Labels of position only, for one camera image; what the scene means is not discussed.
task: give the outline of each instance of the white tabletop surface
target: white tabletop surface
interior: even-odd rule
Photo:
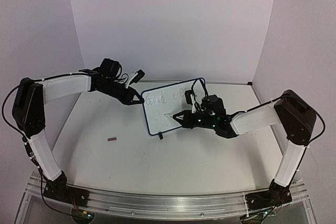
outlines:
[[[141,91],[167,83],[140,82]],[[258,105],[245,85],[207,84],[227,113]],[[107,139],[117,137],[116,141]],[[270,127],[225,139],[208,129],[149,136],[142,105],[82,94],[53,150],[71,184],[143,194],[215,194],[265,188],[282,154]]]

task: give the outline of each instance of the gray wall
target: gray wall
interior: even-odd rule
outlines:
[[[145,79],[252,81],[273,0],[71,0],[84,64]]]
[[[254,86],[263,101],[293,89],[327,123],[325,135],[311,144],[300,169],[319,223],[335,223],[335,53],[336,0],[274,0]],[[278,133],[285,139],[283,131]]]
[[[70,0],[0,0],[0,101],[23,77],[40,78],[83,68]],[[76,97],[47,105],[46,132],[55,140]],[[10,99],[6,114],[11,118]],[[0,120],[0,223],[14,221],[31,174],[20,135]]]

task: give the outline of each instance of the small whiteboard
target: small whiteboard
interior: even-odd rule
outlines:
[[[205,83],[203,78],[197,78],[145,90],[141,93],[142,98],[145,100],[143,112],[146,118],[148,133],[151,136],[158,135],[159,132],[163,133],[181,127],[171,116],[183,110],[192,109],[192,106],[186,103],[184,92],[190,90],[196,80],[194,85],[195,99],[201,104],[205,92],[200,79]]]

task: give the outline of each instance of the robotic arm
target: robotic arm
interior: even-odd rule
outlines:
[[[30,78],[21,80],[12,114],[24,134],[23,142],[29,158],[41,169],[47,181],[48,190],[44,193],[46,197],[68,203],[75,199],[78,206],[84,206],[88,192],[66,185],[67,178],[57,164],[46,139],[44,105],[70,94],[92,91],[117,98],[125,105],[142,104],[143,98],[129,85],[137,83],[144,76],[144,72],[139,70],[126,79],[122,78],[121,69],[119,62],[104,59],[100,67],[84,69],[80,71],[82,73],[63,74],[37,81]]]
[[[287,90],[276,100],[228,115],[221,98],[205,93],[199,105],[193,90],[186,91],[187,103],[193,108],[173,115],[173,119],[184,128],[213,129],[224,138],[237,137],[264,126],[283,125],[289,142],[279,169],[267,191],[248,194],[246,200],[251,210],[291,202],[289,186],[310,142],[316,121],[315,110],[293,91]]]

